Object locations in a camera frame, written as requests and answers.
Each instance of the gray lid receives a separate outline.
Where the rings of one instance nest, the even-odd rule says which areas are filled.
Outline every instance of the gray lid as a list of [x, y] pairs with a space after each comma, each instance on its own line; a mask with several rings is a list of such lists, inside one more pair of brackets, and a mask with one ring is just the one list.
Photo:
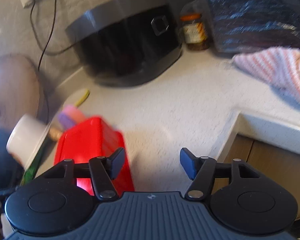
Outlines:
[[165, 4], [166, 0], [111, 0], [86, 11], [66, 28], [66, 33], [75, 43], [108, 25]]

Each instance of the small logo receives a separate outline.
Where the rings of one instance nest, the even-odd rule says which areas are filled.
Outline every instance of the small logo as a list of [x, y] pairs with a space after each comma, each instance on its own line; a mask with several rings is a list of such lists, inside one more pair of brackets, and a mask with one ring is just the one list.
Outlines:
[[156, 195], [153, 195], [153, 194], [150, 194], [150, 195], [147, 196], [148, 199], [155, 199], [156, 197], [157, 197], [157, 196], [156, 196]]

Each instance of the wooden cabinet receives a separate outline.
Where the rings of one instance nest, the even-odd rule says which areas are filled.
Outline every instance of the wooden cabinet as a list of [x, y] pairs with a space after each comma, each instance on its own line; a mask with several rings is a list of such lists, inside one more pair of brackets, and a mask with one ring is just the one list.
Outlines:
[[[288, 190], [298, 202], [297, 218], [300, 218], [299, 154], [237, 135], [225, 163], [230, 163], [234, 158], [247, 161], [254, 168]], [[216, 179], [213, 192], [227, 184], [227, 179]]]

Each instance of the pink sponge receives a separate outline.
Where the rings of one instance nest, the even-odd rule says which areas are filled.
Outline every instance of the pink sponge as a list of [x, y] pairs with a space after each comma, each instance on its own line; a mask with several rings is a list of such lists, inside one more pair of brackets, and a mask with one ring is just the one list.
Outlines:
[[78, 123], [86, 120], [87, 117], [75, 106], [65, 106], [61, 113], [58, 114], [58, 121], [65, 130], [70, 129]]

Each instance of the power cord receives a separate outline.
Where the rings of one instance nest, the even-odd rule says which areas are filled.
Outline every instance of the power cord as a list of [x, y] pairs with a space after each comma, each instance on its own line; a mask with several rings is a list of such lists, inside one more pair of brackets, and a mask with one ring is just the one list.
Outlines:
[[[33, 12], [34, 6], [35, 6], [35, 0], [33, 0], [33, 5], [32, 5], [32, 8], [31, 8], [31, 12], [30, 12], [30, 22], [31, 23], [32, 23], [32, 12]], [[44, 55], [44, 53], [45, 53], [45, 51], [47, 49], [47, 46], [49, 44], [49, 41], [50, 41], [51, 37], [52, 37], [52, 33], [53, 33], [53, 29], [54, 29], [54, 24], [55, 24], [55, 21], [56, 21], [56, 11], [57, 11], [57, 0], [54, 0], [54, 14], [53, 14], [53, 22], [52, 22], [51, 32], [50, 32], [49, 38], [47, 40], [47, 43], [46, 43], [44, 49], [42, 49], [42, 54], [41, 54], [41, 57], [40, 57], [40, 60], [39, 60], [39, 63], [38, 63], [38, 72], [40, 72], [40, 66], [41, 66], [43, 55]], [[43, 96], [44, 96], [44, 98], [46, 100], [46, 104], [47, 104], [47, 119], [46, 119], [46, 124], [48, 124], [50, 113], [49, 113], [48, 97], [46, 95], [45, 90], [43, 90]]]
[[[47, 56], [57, 56], [57, 55], [60, 55], [64, 52], [66, 52], [67, 50], [71, 49], [74, 44], [66, 47], [65, 49], [62, 49], [60, 51], [48, 51], [46, 50], [47, 47], [45, 48], [42, 48], [41, 44], [40, 44], [40, 41], [39, 41], [39, 37], [38, 37], [38, 34], [35, 30], [35, 27], [34, 27], [34, 23], [32, 21], [32, 12], [33, 12], [33, 9], [34, 9], [34, 6], [35, 6], [35, 0], [33, 0], [33, 5], [32, 5], [32, 8], [31, 8], [31, 11], [30, 11], [30, 24], [31, 24], [31, 28], [32, 28], [32, 31], [33, 31], [33, 34], [34, 34], [34, 38], [35, 38], [35, 41], [37, 42], [37, 45], [38, 47], [41, 49], [41, 51], [47, 55]], [[53, 16], [53, 23], [52, 23], [52, 30], [51, 30], [51, 33], [53, 31], [53, 28], [54, 28], [54, 24], [55, 24], [55, 19], [56, 19], [56, 14], [57, 14], [57, 0], [55, 0], [55, 4], [54, 4], [54, 16]]]

